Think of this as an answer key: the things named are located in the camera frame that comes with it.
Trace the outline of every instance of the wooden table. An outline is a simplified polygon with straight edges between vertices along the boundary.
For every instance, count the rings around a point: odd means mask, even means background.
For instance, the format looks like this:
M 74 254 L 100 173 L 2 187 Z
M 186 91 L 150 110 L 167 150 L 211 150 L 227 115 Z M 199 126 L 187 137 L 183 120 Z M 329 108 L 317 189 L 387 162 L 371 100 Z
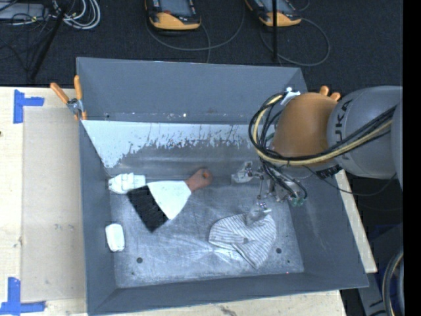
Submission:
M 25 107 L 24 122 L 20 124 L 13 124 L 15 89 L 23 92 L 25 97 L 38 96 L 45 100 L 42 107 Z M 75 97 L 73 89 L 64 91 L 70 98 Z M 31 148 L 31 142 L 25 142 L 25 137 L 28 137 L 28 135 L 25 135 L 25 125 L 29 126 L 29 123 L 26 123 L 25 120 L 31 119 L 30 115 L 33 111 L 37 111 L 33 114 L 37 115 L 38 118 L 45 114 L 44 123 L 42 121 L 30 123 L 33 137 L 36 137 L 37 133 L 37 131 L 34 131 L 35 125 L 38 125 L 36 130 L 39 130 L 39 134 L 42 134 L 43 147 L 45 148 L 37 147 L 34 151 L 25 154 L 24 152 L 28 152 L 28 150 L 24 150 L 24 147 L 26 149 Z M 66 130 L 50 130 L 58 122 L 57 119 L 53 118 L 54 116 L 59 116 L 61 121 L 64 118 L 67 127 L 77 127 L 77 122 L 74 120 L 72 113 L 49 88 L 0 87 L 0 302 L 3 302 L 3 298 L 7 296 L 7 278 L 15 277 L 21 280 L 22 302 L 35 302 L 31 301 L 33 298 L 31 294 L 34 292 L 40 294 L 41 300 L 46 300 L 45 311 L 32 315 L 83 315 L 86 314 L 86 302 L 84 298 L 83 240 L 80 237 L 82 232 L 79 230 L 76 231 L 79 234 L 72 234 L 71 242 L 68 242 L 66 237 L 64 239 L 54 238 L 53 232 L 55 230 L 62 233 L 71 233 L 75 232 L 73 226 L 82 225 L 80 193 L 78 193 L 77 185 L 80 173 L 74 164 L 64 163 L 66 156 L 60 155 L 60 151 L 73 151 L 78 155 L 77 130 L 73 131 L 73 136 L 69 135 Z M 54 150 L 51 150 L 50 146 L 52 141 L 56 145 L 53 148 Z M 39 204 L 37 209 L 41 210 L 42 215 L 40 213 L 40 216 L 43 218 L 38 220 L 37 224 L 31 226 L 27 225 L 27 221 L 22 221 L 22 217 L 25 216 L 23 193 L 25 193 L 27 201 L 36 201 L 36 193 L 28 193 L 28 187 L 24 187 L 27 184 L 24 177 L 26 166 L 24 165 L 24 156 L 35 159 L 42 157 L 42 161 L 45 161 L 45 158 L 50 158 L 48 164 L 46 164 L 49 169 L 44 170 L 46 172 L 44 181 L 53 183 L 51 195 L 55 201 L 54 206 L 51 206 L 51 203 Z M 343 171 L 338 173 L 336 177 L 339 186 L 348 191 L 351 190 Z M 364 268 L 367 273 L 375 273 L 377 271 L 376 264 L 353 196 L 342 192 L 342 198 L 362 256 Z M 66 209 L 59 209 L 63 205 L 66 205 Z M 53 224 L 52 221 L 55 221 L 55 218 L 57 218 L 57 221 L 65 221 L 65 224 Z M 37 239 L 34 238 L 33 233 L 24 233 L 28 230 L 35 230 Z M 36 268 L 34 270 L 36 273 L 32 275 L 27 270 L 26 261 L 28 259 L 22 255 L 34 246 L 34 242 L 50 234 L 53 235 L 49 239 L 50 242 L 45 242 L 42 247 L 36 248 L 37 252 L 34 253 L 36 256 L 32 257 L 29 267 Z M 54 272 L 60 273 L 61 276 L 57 282 L 53 282 L 51 277 L 45 278 L 46 275 L 52 275 Z M 67 290 L 67 288 L 73 288 L 73 286 L 78 287 L 76 292 Z M 346 313 L 339 291 L 331 291 L 180 307 L 173 308 L 170 311 L 162 309 L 131 313 L 131 315 L 344 316 Z

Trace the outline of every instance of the white plastic piece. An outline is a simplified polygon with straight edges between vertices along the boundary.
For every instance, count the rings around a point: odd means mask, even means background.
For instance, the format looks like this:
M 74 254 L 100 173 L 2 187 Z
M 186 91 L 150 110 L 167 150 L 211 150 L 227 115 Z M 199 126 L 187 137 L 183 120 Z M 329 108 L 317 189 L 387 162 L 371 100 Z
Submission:
M 121 224 L 109 224 L 105 227 L 105 234 L 111 251 L 122 251 L 124 249 L 124 233 Z
M 126 194 L 144 185 L 146 185 L 145 176 L 134 173 L 122 173 L 108 181 L 108 188 L 117 194 Z
M 252 161 L 244 162 L 243 167 L 237 173 L 231 174 L 231 180 L 237 184 L 242 184 L 252 180 L 253 176 L 249 176 L 249 173 L 247 172 L 248 169 L 251 171 L 251 165 L 253 165 Z
M 292 91 L 289 91 L 288 88 L 287 88 L 287 91 L 288 93 L 281 100 L 281 105 L 287 105 L 288 102 L 291 101 L 294 97 L 301 95 L 301 92 L 292 92 Z

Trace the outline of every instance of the black floor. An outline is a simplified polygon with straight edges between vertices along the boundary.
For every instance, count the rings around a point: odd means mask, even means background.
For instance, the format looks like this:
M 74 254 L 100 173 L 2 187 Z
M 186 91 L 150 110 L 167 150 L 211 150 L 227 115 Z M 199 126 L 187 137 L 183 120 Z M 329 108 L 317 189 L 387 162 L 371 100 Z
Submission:
M 61 24 L 44 59 L 41 51 L 55 19 L 25 26 L 0 19 L 0 85 L 45 87 L 57 82 L 72 87 L 75 58 L 80 56 L 299 66 L 310 91 L 327 85 L 342 95 L 368 86 L 403 85 L 403 0 L 290 0 L 297 9 L 308 7 L 299 26 L 279 30 L 278 60 L 267 48 L 272 48 L 272 34 L 262 29 L 243 0 L 194 0 L 203 27 L 179 37 L 150 31 L 143 0 L 97 1 L 100 23 L 90 30 Z M 6 3 L 0 3 L 0 17 L 2 5 Z M 186 50 L 206 48 L 209 42 L 215 46 L 210 51 Z M 349 179 L 353 191 L 361 193 L 386 183 L 352 174 Z M 355 199 L 369 239 L 403 221 L 397 180 L 375 196 Z M 342 294 L 348 316 L 364 315 L 355 291 Z

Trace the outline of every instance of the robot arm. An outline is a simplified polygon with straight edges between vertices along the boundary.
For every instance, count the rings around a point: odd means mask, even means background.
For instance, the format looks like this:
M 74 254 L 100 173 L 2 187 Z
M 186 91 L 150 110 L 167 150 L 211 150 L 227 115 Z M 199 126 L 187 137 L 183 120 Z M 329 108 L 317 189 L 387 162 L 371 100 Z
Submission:
M 365 88 L 339 101 L 328 94 L 322 87 L 286 104 L 288 92 L 274 95 L 254 115 L 249 136 L 266 173 L 285 184 L 308 169 L 320 178 L 345 169 L 368 178 L 396 174 L 402 186 L 402 87 Z

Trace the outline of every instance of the striped cloth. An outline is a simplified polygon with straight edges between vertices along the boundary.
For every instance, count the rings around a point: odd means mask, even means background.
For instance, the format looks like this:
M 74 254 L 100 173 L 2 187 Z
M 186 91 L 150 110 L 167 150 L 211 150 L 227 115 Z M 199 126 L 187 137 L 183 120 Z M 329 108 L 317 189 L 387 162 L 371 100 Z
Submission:
M 247 214 L 216 221 L 210 229 L 209 242 L 221 248 L 238 251 L 255 269 L 268 258 L 276 239 L 276 225 L 270 214 L 247 226 Z

